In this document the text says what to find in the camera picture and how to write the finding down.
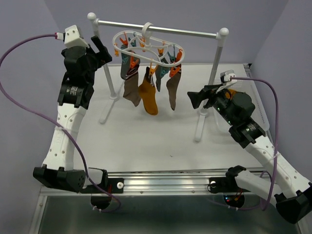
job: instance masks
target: orange clothespin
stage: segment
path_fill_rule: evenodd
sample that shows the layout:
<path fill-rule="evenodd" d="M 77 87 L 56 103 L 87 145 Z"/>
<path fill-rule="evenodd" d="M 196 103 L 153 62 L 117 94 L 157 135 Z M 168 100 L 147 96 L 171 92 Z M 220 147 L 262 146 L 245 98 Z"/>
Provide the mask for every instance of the orange clothespin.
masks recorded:
<path fill-rule="evenodd" d="M 122 42 L 122 44 L 128 46 L 128 39 L 127 39 L 126 32 L 124 32 L 124 35 L 125 35 L 126 40 L 123 40 L 122 38 L 119 38 L 119 40 Z"/>
<path fill-rule="evenodd" d="M 163 53 L 164 53 L 164 48 L 162 48 L 162 49 L 157 49 L 158 50 L 158 53 L 160 54 L 160 55 L 162 55 Z"/>
<path fill-rule="evenodd" d="M 155 68 L 152 68 L 152 63 L 150 64 L 150 76 L 154 75 L 156 69 L 157 69 L 158 65 L 156 65 Z"/>
<path fill-rule="evenodd" d="M 134 61 L 134 57 L 131 56 L 131 58 L 130 58 L 130 68 L 133 69 L 138 64 L 138 62 L 139 62 L 139 59 Z"/>
<path fill-rule="evenodd" d="M 119 51 L 117 49 L 115 49 L 115 56 L 119 57 Z"/>
<path fill-rule="evenodd" d="M 143 48 L 145 45 L 143 43 L 140 42 L 140 46 Z"/>
<path fill-rule="evenodd" d="M 174 77 L 179 71 L 181 70 L 181 67 L 172 67 L 170 69 L 170 74 L 169 76 L 172 78 Z"/>
<path fill-rule="evenodd" d="M 181 57 L 182 57 L 182 50 L 179 49 L 179 53 L 177 54 L 175 61 L 176 61 L 176 62 L 179 62 L 180 59 L 181 59 Z"/>
<path fill-rule="evenodd" d="M 182 50 L 179 49 L 179 53 L 177 54 L 175 61 L 176 61 L 176 62 L 180 61 L 181 57 L 182 57 Z M 175 76 L 180 70 L 181 70 L 181 65 L 178 66 L 178 67 L 172 67 L 172 68 L 170 69 L 170 74 L 169 74 L 169 76 L 170 76 L 170 77 Z"/>

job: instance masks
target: orange sock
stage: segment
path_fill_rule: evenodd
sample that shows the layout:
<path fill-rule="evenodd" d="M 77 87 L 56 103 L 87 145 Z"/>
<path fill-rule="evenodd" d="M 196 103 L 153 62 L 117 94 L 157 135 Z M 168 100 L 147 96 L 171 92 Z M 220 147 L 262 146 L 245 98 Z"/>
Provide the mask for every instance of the orange sock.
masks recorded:
<path fill-rule="evenodd" d="M 154 86 L 153 76 L 150 77 L 150 68 L 146 67 L 146 73 L 142 84 L 138 88 L 138 93 L 143 100 L 144 108 L 150 115 L 158 114 L 158 107 L 155 100 L 156 88 Z"/>

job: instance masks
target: teal clothespin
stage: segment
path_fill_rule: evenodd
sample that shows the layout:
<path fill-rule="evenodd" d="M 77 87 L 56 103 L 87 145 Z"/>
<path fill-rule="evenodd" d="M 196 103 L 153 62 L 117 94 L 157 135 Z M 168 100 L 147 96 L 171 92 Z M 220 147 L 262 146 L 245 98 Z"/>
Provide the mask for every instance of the teal clothespin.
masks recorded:
<path fill-rule="evenodd" d="M 169 53 L 169 51 L 167 52 L 167 55 L 169 56 L 170 63 L 174 63 L 174 62 L 176 61 L 176 57 L 175 57 L 175 56 L 171 56 L 171 54 Z"/>
<path fill-rule="evenodd" d="M 129 57 L 125 57 L 122 59 L 122 64 L 126 64 L 129 61 Z"/>
<path fill-rule="evenodd" d="M 136 46 L 137 46 L 137 40 L 132 41 L 132 42 L 131 42 L 131 45 L 132 45 L 133 47 L 136 47 Z"/>
<path fill-rule="evenodd" d="M 137 46 L 137 40 L 135 39 L 133 42 L 131 42 L 131 45 L 132 45 L 133 47 L 136 47 L 136 46 Z"/>
<path fill-rule="evenodd" d="M 170 71 L 169 67 L 161 67 L 160 69 L 160 77 L 164 77 Z"/>

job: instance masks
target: white table surface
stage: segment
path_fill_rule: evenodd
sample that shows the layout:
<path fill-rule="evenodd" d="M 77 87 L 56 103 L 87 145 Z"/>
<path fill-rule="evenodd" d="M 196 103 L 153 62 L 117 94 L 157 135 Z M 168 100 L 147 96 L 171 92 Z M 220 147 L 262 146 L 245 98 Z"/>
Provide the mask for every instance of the white table surface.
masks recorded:
<path fill-rule="evenodd" d="M 198 112 L 192 108 L 188 91 L 200 91 L 208 83 L 212 65 L 183 65 L 178 87 L 176 109 L 169 104 L 166 75 L 160 93 L 156 93 L 158 115 L 151 116 L 144 110 L 143 101 L 138 107 L 122 97 L 118 100 L 105 124 L 98 120 L 109 98 L 109 88 L 103 69 L 96 73 L 95 93 L 89 110 L 80 127 L 78 144 L 85 154 L 88 167 L 109 172 L 141 172 L 169 170 L 223 169 L 236 165 L 247 168 L 261 167 L 250 154 L 242 149 L 229 134 L 217 129 L 210 110 L 206 118 L 202 141 L 193 141 Z M 246 77 L 242 64 L 220 64 L 221 72 L 233 69 L 238 77 Z M 120 66 L 110 66 L 115 89 L 118 89 Z M 145 66 L 139 70 L 139 85 Z M 83 168 L 78 152 L 74 157 L 75 168 Z"/>

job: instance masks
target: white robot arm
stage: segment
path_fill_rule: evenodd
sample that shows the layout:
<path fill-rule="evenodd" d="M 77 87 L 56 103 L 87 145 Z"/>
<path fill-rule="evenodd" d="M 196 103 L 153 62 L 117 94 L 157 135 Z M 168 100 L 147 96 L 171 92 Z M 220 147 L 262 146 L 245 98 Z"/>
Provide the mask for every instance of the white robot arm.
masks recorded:
<path fill-rule="evenodd" d="M 56 33 L 56 38 L 67 47 L 61 53 L 67 71 L 58 97 L 57 122 L 76 141 L 94 92 L 95 71 L 111 62 L 112 57 L 97 36 L 91 38 L 99 49 L 95 53 L 76 25 L 66 28 L 65 33 Z M 33 176 L 48 188 L 80 192 L 90 181 L 83 170 L 74 170 L 75 147 L 62 128 L 55 128 L 48 154 L 42 167 L 34 169 Z M 105 170 L 89 169 L 88 172 L 95 184 L 106 186 Z"/>
<path fill-rule="evenodd" d="M 221 73 L 220 85 L 206 85 L 200 92 L 188 92 L 194 108 L 208 99 L 204 108 L 214 107 L 231 125 L 232 138 L 248 153 L 254 156 L 269 174 L 273 174 L 274 158 L 277 160 L 277 184 L 273 187 L 270 203 L 290 223 L 298 222 L 312 211 L 312 183 L 302 176 L 277 152 L 263 129 L 251 118 L 255 109 L 249 95 L 242 92 L 231 93 L 227 88 L 235 83 L 234 71 Z M 255 176 L 241 166 L 230 168 L 226 177 L 210 178 L 211 193 L 250 191 L 267 200 L 271 183 Z"/>

